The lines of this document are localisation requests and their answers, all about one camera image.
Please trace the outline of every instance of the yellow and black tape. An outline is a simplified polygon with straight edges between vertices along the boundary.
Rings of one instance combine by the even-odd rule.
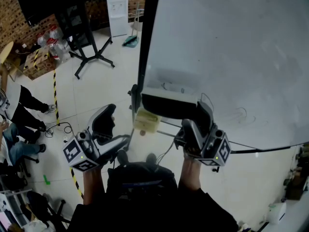
[[[74,173],[73,169],[70,168],[70,171],[71,171],[71,175],[72,175],[72,177],[73,177],[74,183],[75,183],[75,185],[76,185],[76,188],[77,188],[77,190],[78,190],[78,193],[79,193],[79,195],[82,197],[82,199],[84,199],[84,195],[83,195],[82,190],[80,189],[80,187],[79,187],[79,185],[78,185],[78,183],[77,183],[77,180],[76,180],[75,173]]]
[[[57,92],[56,92],[56,71],[54,70],[54,98],[55,98],[55,105],[56,105],[56,119],[57,119],[57,125],[59,125],[60,121],[59,121],[59,112],[58,112],[58,103],[57,103]],[[79,187],[78,183],[77,183],[77,180],[76,180],[76,177],[75,177],[75,173],[73,171],[72,168],[70,168],[70,172],[71,172],[71,175],[73,177],[73,180],[74,180],[74,183],[76,185],[76,188],[78,190],[78,193],[79,195],[81,195],[82,199],[84,199],[84,195],[82,193],[82,190],[81,188]]]
[[[59,111],[58,111],[58,103],[57,103],[57,92],[56,92],[56,70],[54,70],[54,98],[55,98],[55,105],[56,105],[56,120],[57,125],[59,124]]]
[[[39,69],[38,66],[36,66],[38,55],[39,55],[39,50],[36,50],[33,66],[34,66],[34,68],[36,68],[37,70]]]

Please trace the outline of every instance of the floor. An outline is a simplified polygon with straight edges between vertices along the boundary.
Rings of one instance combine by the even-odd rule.
[[[109,37],[109,29],[94,32],[98,48],[101,48]],[[115,68],[109,64],[94,60],[88,63],[80,73],[80,80],[74,76],[80,65],[80,60],[69,58],[56,69],[56,91],[60,122],[69,122],[74,133],[85,128],[88,119],[102,106],[114,103],[117,108],[114,113],[116,127],[114,136],[130,134],[132,130],[130,96],[127,92],[137,83],[140,43],[136,48],[122,47],[126,36],[113,39],[113,44],[104,51],[104,57],[114,61]],[[92,47],[84,48],[89,57],[94,54]],[[54,103],[53,72],[47,73],[34,81],[25,76],[16,80],[27,87],[37,99],[44,103]],[[45,123],[54,125],[55,114],[43,115],[31,111],[37,118]],[[177,133],[178,128],[161,123],[161,131]],[[68,163],[63,155],[62,147],[65,136],[64,131],[55,129],[53,138],[43,135],[39,143],[47,145],[47,151],[39,154],[40,163],[28,162],[28,170],[32,177],[28,180],[29,186],[38,193],[47,193],[53,200],[64,199],[63,214],[72,216],[77,204],[82,203]],[[140,136],[136,131],[132,137],[128,157],[130,161],[143,161],[153,152],[157,156],[165,152],[172,138],[159,133]],[[254,229],[259,228],[270,203],[280,198],[283,191],[283,181],[291,167],[292,158],[296,149],[259,154],[231,155],[227,165],[218,173],[211,171],[210,167],[202,166],[202,189],[208,192],[218,204],[229,211],[237,221],[244,221]],[[183,153],[175,147],[163,158],[161,165],[171,169],[178,181],[183,161]],[[103,183],[107,185],[106,165],[102,169]],[[47,185],[43,175],[50,181]],[[83,175],[75,171],[76,179],[82,191]]]

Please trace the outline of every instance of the plastic bottle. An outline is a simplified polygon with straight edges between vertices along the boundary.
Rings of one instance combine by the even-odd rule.
[[[63,32],[61,31],[60,28],[58,28],[56,25],[51,25],[50,26],[50,33],[49,33],[50,38],[53,38],[55,40],[58,40],[60,44],[64,46],[65,49],[68,48],[69,44],[66,40],[63,40]]]
[[[61,41],[55,39],[54,44],[59,47],[63,54],[66,52],[66,49]]]
[[[63,59],[63,52],[62,50],[57,46],[57,40],[49,38],[47,41],[47,44],[49,45],[49,52],[54,57],[54,59],[61,61]]]
[[[37,38],[38,38],[38,44],[41,46],[41,47],[44,47],[47,45],[47,41],[48,41],[48,35],[47,33],[45,33],[45,31],[41,32],[41,33],[38,33],[37,34]]]

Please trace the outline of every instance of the floor tile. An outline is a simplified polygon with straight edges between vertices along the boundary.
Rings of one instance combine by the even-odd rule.
[[[73,59],[61,64],[56,69],[56,92],[59,119],[76,115],[75,97],[73,92]]]
[[[98,60],[88,63],[81,79],[74,78],[74,96],[77,114],[127,99],[131,90],[119,55],[113,69]]]

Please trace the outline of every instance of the jeans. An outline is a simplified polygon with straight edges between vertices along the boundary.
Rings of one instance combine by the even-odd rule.
[[[25,87],[21,87],[20,89],[20,97],[19,97],[19,104],[15,110],[13,118],[9,118],[13,123],[17,125],[28,126],[33,129],[45,128],[44,122],[36,119],[29,113],[26,109],[33,109],[37,111],[41,111],[45,113],[48,110],[48,105],[40,102],[36,98],[34,98],[30,91]]]
[[[32,140],[34,131],[27,127],[12,123],[8,129],[3,132],[3,137],[8,146],[9,157],[13,166],[21,157],[38,154],[40,151],[39,145],[26,144],[22,141],[16,143],[17,136],[21,136],[26,140]]]

